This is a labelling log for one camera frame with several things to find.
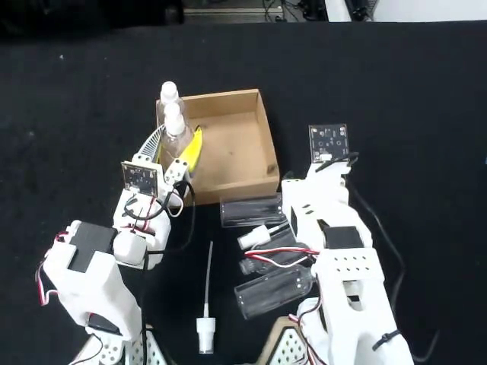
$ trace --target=red and white wire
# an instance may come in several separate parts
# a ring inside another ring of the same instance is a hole
[[[275,252],[302,252],[302,253],[309,253],[311,255],[320,254],[318,251],[314,251],[312,249],[305,249],[304,247],[277,247],[275,249],[251,249],[245,252],[245,256],[263,255],[266,253],[275,253]]]
[[[294,314],[288,314],[288,318],[291,322],[296,323],[297,325],[299,324],[299,318],[295,316]],[[306,356],[307,356],[307,361],[306,363],[310,363],[310,365],[315,365],[313,355],[310,353],[310,348],[307,346],[307,344],[304,344],[306,346]]]
[[[152,205],[154,204],[154,201],[155,201],[155,196],[153,196],[151,199],[151,204],[149,205],[149,209],[147,210],[146,217],[148,217],[149,214],[151,213],[151,209],[152,209]],[[144,221],[144,225],[142,226],[142,231],[145,232],[145,230],[147,230],[148,226],[149,226],[149,221]]]
[[[41,306],[46,306],[49,304],[49,298],[51,295],[57,295],[57,290],[48,290],[47,293],[44,292],[44,285],[42,278],[40,277],[40,271],[42,270],[44,265],[44,261],[42,261],[39,265],[39,268],[36,270],[36,282],[37,282],[37,292],[39,294],[39,302]]]
[[[307,260],[307,256],[305,256],[305,257],[301,257],[300,259],[298,259],[298,260],[296,260],[290,264],[283,265],[283,264],[279,264],[278,262],[276,262],[272,259],[269,259],[268,257],[261,256],[261,255],[248,255],[247,257],[250,259],[268,262],[269,264],[273,264],[274,266],[277,266],[278,268],[291,268],[294,265],[297,265],[297,264],[303,262],[304,260]]]

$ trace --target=white plastic bracket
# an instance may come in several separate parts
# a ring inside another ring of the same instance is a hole
[[[190,181],[189,164],[185,160],[177,158],[164,172],[164,181],[166,184],[173,186],[181,180]]]

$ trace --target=dark background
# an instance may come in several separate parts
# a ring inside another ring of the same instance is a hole
[[[37,302],[33,273],[74,219],[110,226],[120,161],[154,128],[154,99],[258,87],[282,173],[307,170],[309,124],[347,123],[361,158],[351,179],[376,208],[408,266],[398,326],[432,364],[479,359],[485,288],[487,23],[283,24],[114,30],[3,43],[0,48],[0,219],[4,363],[68,363],[86,334],[56,299]],[[373,221],[387,276],[397,263]],[[174,222],[180,243],[188,212]],[[233,287],[239,230],[218,206],[198,208],[193,245],[148,276],[148,321],[177,363],[254,361],[277,316],[246,322]],[[213,357],[197,354],[208,241],[215,241]],[[135,294],[140,272],[123,270]]]

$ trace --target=cable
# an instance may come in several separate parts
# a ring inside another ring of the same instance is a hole
[[[379,217],[375,213],[374,209],[358,193],[358,190],[350,182],[350,180],[347,180],[347,185],[348,185],[349,189],[352,191],[353,195],[357,198],[358,202],[364,207],[364,209],[366,211],[368,211],[372,215],[372,217],[374,217],[374,219],[377,222],[377,225],[379,227],[379,230],[382,233],[384,240],[386,241],[386,244],[389,246],[390,250],[396,256],[396,259],[399,263],[400,272],[399,272],[399,275],[397,276],[396,282],[394,283],[392,292],[390,294],[390,308],[392,309],[393,315],[396,316],[397,297],[399,296],[399,290],[401,288],[401,284],[403,283],[403,279],[406,275],[406,264],[404,263],[403,257],[401,256],[401,254],[399,253],[397,248],[394,246],[394,243],[391,240],[389,234],[387,234],[386,229],[382,225],[382,222],[380,221]],[[434,336],[433,336],[433,339],[431,340],[430,345],[428,346],[428,350],[426,351],[426,354],[424,356],[417,356],[411,352],[412,359],[416,363],[425,363],[425,362],[429,361],[431,355],[433,354],[434,349],[436,348],[436,344],[438,343],[439,337],[440,337],[440,331],[437,330],[434,333]]]
[[[318,285],[318,287],[320,287],[320,281],[318,280],[318,278],[317,278],[317,285]],[[313,346],[311,346],[310,342],[307,340],[306,336],[303,333],[303,327],[302,327],[303,317],[306,316],[309,313],[314,312],[315,310],[318,310],[320,307],[321,307],[321,295],[318,298],[317,304],[313,308],[311,308],[311,309],[309,309],[307,311],[304,311],[304,312],[302,312],[302,314],[299,315],[299,317],[298,317],[298,327],[299,327],[299,330],[301,331],[301,335],[303,336],[304,342],[306,342],[306,345],[311,349],[311,352],[313,353],[314,357],[322,365],[326,365],[326,363],[323,360],[321,360],[321,357],[318,356],[318,353],[314,350]]]
[[[311,255],[319,255],[318,251],[313,251],[312,249],[305,249],[304,247],[276,247],[274,249],[251,249],[245,252],[245,256],[261,255],[266,253],[275,252],[302,252],[310,253]]]
[[[275,3],[275,0],[272,0],[268,6],[266,6],[266,0],[262,0],[262,7],[264,8],[264,19],[266,19],[266,21],[271,21],[272,22],[272,19],[269,15],[269,9],[274,5]]]
[[[140,215],[135,215],[132,210],[129,210],[127,208],[128,205],[132,202],[133,199],[137,196],[137,194],[134,194],[131,198],[127,199],[123,211],[132,219],[136,219],[137,221],[149,221],[151,219],[156,218],[157,216],[161,215],[161,213],[164,211],[164,209],[167,208],[167,204],[169,203],[170,196],[173,194],[173,192],[168,192],[166,195],[166,198],[164,201],[161,201],[159,198],[156,198],[155,201],[161,206],[155,213],[151,215],[147,215],[145,217],[141,217]]]
[[[436,348],[436,344],[438,343],[438,339],[439,338],[440,338],[440,331],[437,330],[434,333],[433,339],[431,340],[431,343],[430,343],[430,345],[428,347],[428,350],[426,351],[426,354],[424,356],[417,356],[417,355],[414,355],[413,353],[411,353],[412,359],[416,363],[426,363],[426,362],[428,362],[429,359],[430,359],[430,357],[433,354],[434,348]]]
[[[154,201],[155,201],[155,196],[153,196],[151,199],[151,204],[149,205],[149,209],[147,210],[147,215],[145,217],[147,217],[149,215],[149,213],[151,213],[151,209],[152,209],[152,205],[154,204]],[[142,226],[142,232],[145,232],[145,230],[147,230],[148,225],[149,225],[149,221],[145,221],[144,225]]]
[[[189,233],[188,237],[186,239],[186,242],[176,248],[176,249],[160,249],[158,251],[146,251],[144,255],[144,264],[142,266],[142,288],[140,292],[140,298],[139,298],[139,306],[140,306],[140,312],[141,312],[141,318],[142,318],[142,353],[143,353],[143,362],[142,365],[147,365],[147,333],[145,332],[145,327],[146,327],[146,318],[145,318],[145,309],[144,309],[144,296],[145,296],[145,282],[146,282],[146,275],[147,275],[147,270],[148,270],[148,261],[149,261],[149,255],[160,255],[163,253],[177,253],[180,251],[183,251],[192,241],[193,239],[193,233],[194,233],[194,228],[195,228],[195,222],[196,222],[196,200],[195,200],[195,190],[193,186],[187,182],[186,180],[182,180],[179,182],[176,182],[174,184],[174,188],[177,189],[177,187],[181,184],[186,184],[187,188],[189,189],[189,192],[191,194],[191,200],[192,200],[192,207],[193,207],[193,212],[191,215],[191,225],[189,227]]]
[[[305,257],[301,257],[300,259],[292,262],[291,264],[283,265],[283,264],[279,264],[279,263],[275,262],[274,260],[269,259],[269,258],[264,257],[264,256],[261,256],[261,255],[249,255],[247,257],[249,259],[255,259],[255,260],[259,260],[259,261],[268,262],[269,264],[273,264],[274,266],[277,266],[278,268],[291,268],[291,267],[307,260],[307,256],[305,256]]]
[[[352,191],[352,194],[357,198],[358,202],[364,207],[366,211],[368,211],[372,215],[372,217],[374,217],[375,221],[377,222],[377,226],[379,227],[379,230],[382,233],[384,240],[386,241],[386,244],[389,246],[390,250],[396,256],[396,259],[399,263],[400,271],[390,294],[390,308],[392,309],[393,314],[395,316],[397,297],[399,296],[399,289],[401,288],[401,284],[403,283],[404,276],[406,275],[406,264],[404,263],[403,257],[401,256],[397,248],[394,246],[394,243],[391,240],[389,234],[387,234],[386,229],[382,225],[382,222],[380,221],[379,217],[375,213],[374,209],[365,201],[364,198],[362,198],[362,196],[358,193],[357,189],[352,184],[352,182],[350,182],[350,180],[347,180],[347,185]]]
[[[87,357],[86,359],[83,359],[83,360],[72,361],[68,365],[76,365],[78,363],[84,363],[86,361],[89,361],[91,359],[94,359],[96,356],[98,356],[100,354],[100,352],[103,350],[103,342],[101,341],[101,338],[99,338],[98,336],[96,336],[94,333],[92,333],[91,335],[94,336],[100,342],[100,350],[98,350],[98,352],[95,355],[93,355],[93,356]]]
[[[191,207],[192,207],[192,214],[191,214],[191,224],[189,226],[189,232],[188,232],[188,237],[186,238],[186,242],[181,245],[180,247],[177,247],[175,249],[159,249],[157,251],[147,251],[148,255],[161,255],[163,253],[178,253],[182,252],[183,250],[186,249],[186,247],[191,243],[193,240],[193,234],[195,230],[195,222],[196,222],[196,200],[195,200],[195,190],[193,186],[187,182],[186,180],[181,180],[179,182],[176,182],[174,184],[174,188],[177,189],[177,187],[181,184],[185,184],[188,189],[189,193],[191,194]]]
[[[45,258],[40,262],[34,275],[34,280],[37,283],[37,294],[39,295],[40,306],[48,305],[50,296],[58,294],[58,291],[54,289],[48,290],[47,293],[44,292],[44,285],[42,278],[40,277],[40,272],[43,268],[44,262],[46,261],[47,254],[48,252],[46,253]]]
[[[291,11],[291,9],[288,7],[289,2],[286,0],[282,0],[282,13],[284,14],[284,9],[288,11],[288,13],[297,21],[299,22],[298,17]]]
[[[179,207],[179,210],[177,211],[176,214],[173,214],[173,212],[168,208],[167,209],[167,213],[172,217],[172,218],[177,218],[181,215],[181,212],[183,211],[183,208],[184,208],[184,202],[182,200],[182,198],[179,196],[179,194],[174,194],[173,193],[173,196],[179,201],[180,203],[180,207]]]
[[[358,152],[349,152],[345,156],[332,158],[329,161],[323,162],[314,172],[319,173],[321,170],[325,170],[328,166],[333,165],[335,162],[348,161],[347,166],[350,167],[358,160]]]

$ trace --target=black cable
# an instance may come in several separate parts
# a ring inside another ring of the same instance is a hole
[[[396,302],[397,302],[397,297],[399,295],[399,290],[401,288],[401,284],[403,283],[404,276],[406,275],[406,264],[404,263],[403,257],[397,250],[397,248],[394,246],[393,241],[391,240],[389,234],[387,234],[386,229],[382,225],[382,222],[380,221],[379,217],[375,213],[374,209],[365,201],[364,198],[358,193],[357,189],[354,187],[354,185],[350,182],[350,180],[347,180],[347,185],[349,189],[352,191],[352,194],[357,198],[358,202],[365,208],[366,211],[368,211],[372,217],[374,217],[375,221],[377,222],[377,225],[380,229],[380,232],[382,233],[382,236],[384,237],[384,240],[386,241],[386,244],[389,246],[390,250],[393,252],[393,254],[396,256],[396,259],[399,263],[400,266],[400,272],[399,275],[397,276],[396,282],[393,285],[393,289],[390,295],[390,308],[392,309],[394,317],[396,316]],[[416,363],[425,363],[429,361],[431,355],[433,354],[434,349],[436,348],[436,344],[438,343],[438,339],[440,337],[440,331],[437,330],[434,333],[433,339],[431,340],[430,345],[428,346],[428,350],[426,351],[426,354],[424,356],[417,356],[414,355],[411,352],[411,357]]]
[[[348,161],[349,163],[347,164],[347,166],[350,167],[355,162],[357,162],[357,160],[358,160],[358,152],[349,152],[343,157],[336,157],[336,158],[332,158],[329,161],[323,162],[314,172],[319,173],[321,170],[325,170],[328,166],[331,166],[336,162]]]
[[[396,315],[397,297],[399,296],[399,289],[401,288],[401,284],[403,283],[404,276],[406,275],[406,264],[404,263],[403,257],[397,250],[396,246],[394,246],[393,241],[391,240],[389,234],[386,232],[386,229],[382,225],[382,222],[380,221],[379,217],[375,213],[374,209],[365,201],[364,198],[362,198],[362,196],[358,193],[357,189],[355,188],[355,186],[352,184],[350,180],[347,180],[347,185],[350,191],[352,192],[352,194],[357,198],[358,202],[362,205],[362,207],[364,207],[364,209],[368,211],[372,215],[372,217],[374,217],[379,227],[379,230],[382,233],[384,240],[386,241],[386,244],[389,246],[390,250],[396,256],[396,260],[399,263],[399,268],[400,268],[399,274],[397,275],[396,282],[394,283],[393,289],[390,293],[390,308],[393,311],[393,315]]]
[[[156,198],[155,201],[161,206],[157,211],[155,211],[151,215],[147,215],[145,217],[141,217],[140,215],[135,215],[132,210],[128,209],[127,207],[130,203],[135,199],[135,195],[128,199],[123,207],[123,211],[132,219],[137,221],[150,221],[151,219],[156,218],[157,216],[161,215],[161,213],[167,208],[167,204],[169,203],[170,196],[173,192],[168,192],[164,201],[161,201],[159,198]]]
[[[291,11],[291,9],[288,7],[288,5],[291,4],[290,2],[287,2],[286,0],[282,1],[282,13],[284,14],[284,9],[288,11],[288,13],[297,21],[299,22],[299,19],[294,13]]]
[[[180,185],[186,185],[189,189],[189,193],[191,194],[191,202],[192,202],[192,215],[191,215],[191,226],[189,228],[188,238],[186,242],[176,249],[160,249],[158,251],[146,251],[144,254],[144,265],[142,266],[142,287],[140,292],[139,298],[139,306],[140,306],[140,313],[142,318],[142,353],[143,353],[143,362],[142,365],[147,365],[147,333],[146,330],[146,318],[145,318],[145,310],[144,310],[144,296],[145,296],[145,281],[147,276],[148,270],[148,262],[149,262],[149,255],[160,255],[163,253],[177,253],[183,251],[193,240],[193,233],[195,228],[196,222],[196,200],[195,200],[195,190],[193,186],[187,182],[186,180],[176,182],[174,184],[174,188],[177,189]],[[169,199],[166,197],[164,200],[164,204],[166,205],[169,202]]]
[[[411,353],[412,359],[416,363],[426,363],[427,361],[429,361],[430,357],[433,354],[434,348],[436,348],[436,344],[438,343],[439,338],[440,338],[440,331],[437,330],[434,333],[433,339],[431,340],[431,343],[428,347],[428,350],[426,351],[426,354],[424,356],[417,356],[417,355],[414,355],[413,353]]]
[[[100,342],[100,350],[98,350],[98,352],[95,355],[91,356],[91,357],[87,357],[86,359],[75,361],[74,363],[69,363],[69,365],[76,365],[78,363],[84,363],[86,361],[89,361],[91,359],[94,359],[103,350],[103,342],[101,341],[101,338],[99,338],[98,336],[96,336],[94,333],[92,333],[91,335],[94,336]]]
[[[195,190],[194,190],[193,186],[189,182],[187,182],[186,180],[176,182],[176,184],[174,184],[174,188],[177,189],[177,187],[181,184],[185,184],[187,186],[187,188],[189,189],[189,193],[191,194],[191,202],[192,202],[192,204],[191,204],[191,206],[192,206],[191,224],[189,226],[189,233],[188,233],[188,237],[186,238],[186,242],[183,245],[181,245],[175,249],[159,249],[157,251],[147,251],[148,255],[161,255],[163,253],[182,252],[193,240],[193,233],[195,230],[195,222],[196,222]]]
[[[271,8],[271,6],[273,6],[275,3],[275,0],[272,0],[270,3],[269,3],[269,6],[266,6],[266,0],[262,0],[262,7],[264,8],[264,19],[266,19],[266,21],[272,21],[270,15],[269,15],[269,9]]]

